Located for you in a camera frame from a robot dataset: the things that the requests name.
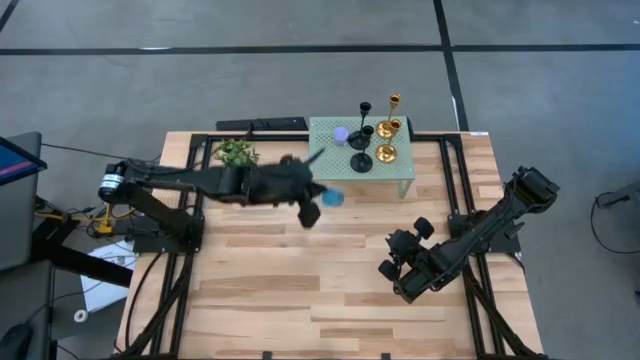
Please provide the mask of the grey desk top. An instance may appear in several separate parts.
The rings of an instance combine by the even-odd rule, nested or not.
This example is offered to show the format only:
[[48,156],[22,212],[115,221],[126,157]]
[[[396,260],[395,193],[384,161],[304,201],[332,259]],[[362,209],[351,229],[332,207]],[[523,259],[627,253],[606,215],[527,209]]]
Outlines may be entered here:
[[[40,158],[39,132],[5,139]],[[0,271],[29,261],[37,181],[38,173],[0,186]]]

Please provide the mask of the black desk stand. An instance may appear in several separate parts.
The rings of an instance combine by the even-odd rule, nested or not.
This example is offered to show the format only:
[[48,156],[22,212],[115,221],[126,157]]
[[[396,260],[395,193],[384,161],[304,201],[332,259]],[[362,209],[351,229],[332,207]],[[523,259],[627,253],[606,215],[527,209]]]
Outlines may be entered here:
[[133,271],[125,265],[117,265],[107,260],[92,257],[64,245],[66,238],[83,222],[78,212],[70,214],[37,196],[34,216],[41,219],[32,233],[30,259],[49,261],[55,268],[128,287]]

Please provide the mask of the blue candle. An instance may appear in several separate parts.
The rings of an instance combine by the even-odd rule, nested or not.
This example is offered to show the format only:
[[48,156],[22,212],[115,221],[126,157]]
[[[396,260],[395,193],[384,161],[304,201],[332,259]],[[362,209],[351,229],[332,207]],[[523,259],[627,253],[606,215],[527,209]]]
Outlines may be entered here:
[[325,207],[340,207],[344,204],[345,195],[342,189],[327,187],[321,194]]

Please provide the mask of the white paper sheet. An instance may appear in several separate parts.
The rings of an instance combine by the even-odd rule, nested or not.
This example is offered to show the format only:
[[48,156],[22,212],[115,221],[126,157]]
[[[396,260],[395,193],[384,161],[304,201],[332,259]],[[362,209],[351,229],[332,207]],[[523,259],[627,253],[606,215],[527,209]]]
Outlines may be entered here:
[[[125,240],[99,247],[89,253],[89,256],[106,260],[115,265],[133,270],[136,254],[133,244]],[[128,286],[119,286],[99,281],[84,275],[80,276],[87,312],[95,312],[106,306],[124,299],[128,294]]]

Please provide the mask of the mint green perforated shelf riser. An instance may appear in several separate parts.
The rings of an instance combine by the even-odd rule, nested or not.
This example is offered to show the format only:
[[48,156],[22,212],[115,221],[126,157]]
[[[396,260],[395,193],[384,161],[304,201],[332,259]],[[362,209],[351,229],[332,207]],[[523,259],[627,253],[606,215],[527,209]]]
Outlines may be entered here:
[[311,171],[316,181],[391,181],[398,182],[401,198],[406,196],[409,186],[415,179],[410,122],[405,116],[394,116],[401,127],[391,140],[396,150],[396,159],[391,163],[380,162],[376,157],[377,148],[385,144],[387,139],[374,133],[366,154],[372,158],[372,169],[367,173],[358,173],[350,166],[351,158],[357,153],[348,143],[339,145],[335,141],[334,130],[346,128],[347,134],[360,129],[361,116],[310,117],[309,154],[324,149],[323,154],[312,163]]

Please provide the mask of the black power strip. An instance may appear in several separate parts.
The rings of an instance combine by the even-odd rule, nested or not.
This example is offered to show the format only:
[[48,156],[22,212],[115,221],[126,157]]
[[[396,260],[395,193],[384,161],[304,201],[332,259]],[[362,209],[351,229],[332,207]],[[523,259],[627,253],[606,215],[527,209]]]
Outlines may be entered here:
[[307,131],[303,117],[254,118],[216,122],[217,131]]

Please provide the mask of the black computer mouse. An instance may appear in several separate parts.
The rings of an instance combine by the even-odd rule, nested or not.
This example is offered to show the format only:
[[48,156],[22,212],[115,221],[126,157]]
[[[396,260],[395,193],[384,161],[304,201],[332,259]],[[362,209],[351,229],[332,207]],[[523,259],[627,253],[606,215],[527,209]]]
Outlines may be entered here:
[[32,338],[28,323],[20,323],[9,328],[0,339],[0,360],[25,360]]

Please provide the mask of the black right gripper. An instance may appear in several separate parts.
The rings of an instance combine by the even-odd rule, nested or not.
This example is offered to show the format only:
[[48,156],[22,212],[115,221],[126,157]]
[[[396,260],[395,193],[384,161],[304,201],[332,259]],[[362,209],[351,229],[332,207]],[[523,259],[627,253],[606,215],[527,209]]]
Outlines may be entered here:
[[386,239],[390,260],[383,260],[379,273],[392,283],[393,292],[405,302],[412,304],[427,289],[438,282],[445,265],[437,265],[434,248],[420,244],[428,239],[435,229],[426,218],[414,222],[416,234],[397,229]]

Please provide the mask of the black candlestick holder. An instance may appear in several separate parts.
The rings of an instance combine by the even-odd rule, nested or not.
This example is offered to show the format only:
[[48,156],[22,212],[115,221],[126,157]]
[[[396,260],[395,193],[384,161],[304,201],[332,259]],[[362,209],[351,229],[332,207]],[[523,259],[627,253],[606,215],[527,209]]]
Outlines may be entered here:
[[369,102],[362,102],[359,105],[361,122],[360,129],[352,132],[348,137],[349,145],[356,150],[365,150],[369,144],[374,129],[370,125],[365,125],[365,119],[372,109],[372,105]]
[[366,149],[358,150],[358,153],[354,154],[351,157],[350,166],[354,171],[358,173],[369,172],[372,168],[373,161],[371,157],[366,153]]

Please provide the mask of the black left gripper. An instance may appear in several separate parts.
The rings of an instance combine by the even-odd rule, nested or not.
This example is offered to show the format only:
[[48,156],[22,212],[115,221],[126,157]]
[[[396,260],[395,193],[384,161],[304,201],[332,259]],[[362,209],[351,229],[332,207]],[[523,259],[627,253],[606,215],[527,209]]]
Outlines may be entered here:
[[325,148],[321,148],[306,160],[285,155],[279,163],[252,166],[246,186],[246,204],[277,207],[281,203],[297,203],[301,226],[312,228],[321,214],[314,198],[328,188],[313,181],[310,166],[324,152]]

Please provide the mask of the gold candlestick holder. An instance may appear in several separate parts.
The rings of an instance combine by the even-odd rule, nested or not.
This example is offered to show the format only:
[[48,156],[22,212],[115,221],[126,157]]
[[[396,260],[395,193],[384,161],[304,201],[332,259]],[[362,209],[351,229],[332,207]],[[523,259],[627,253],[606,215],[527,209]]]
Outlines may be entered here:
[[393,138],[402,126],[402,123],[398,119],[394,119],[393,115],[396,108],[401,104],[402,97],[398,93],[392,93],[389,96],[389,113],[386,120],[378,123],[376,127],[376,133],[383,139]]
[[383,139],[382,138],[383,142],[376,148],[376,158],[377,158],[377,160],[379,162],[384,163],[384,164],[389,164],[389,163],[392,163],[392,162],[394,162],[396,160],[396,158],[397,158],[397,150],[392,145],[392,140],[394,139],[394,137],[391,138],[391,139]]

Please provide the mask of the monitor with blue screen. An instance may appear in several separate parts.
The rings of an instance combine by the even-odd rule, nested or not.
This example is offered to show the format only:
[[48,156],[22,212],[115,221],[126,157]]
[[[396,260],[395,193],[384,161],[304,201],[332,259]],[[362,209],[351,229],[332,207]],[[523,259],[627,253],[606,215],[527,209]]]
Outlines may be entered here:
[[0,186],[37,174],[48,164],[11,141],[0,137]]

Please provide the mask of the green plant in white pot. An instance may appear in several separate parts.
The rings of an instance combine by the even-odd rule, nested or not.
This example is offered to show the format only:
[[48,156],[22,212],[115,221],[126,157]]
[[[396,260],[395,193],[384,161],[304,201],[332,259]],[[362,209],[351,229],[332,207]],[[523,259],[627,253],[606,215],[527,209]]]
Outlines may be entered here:
[[213,157],[228,167],[244,167],[256,164],[260,154],[246,140],[229,139],[214,149]]

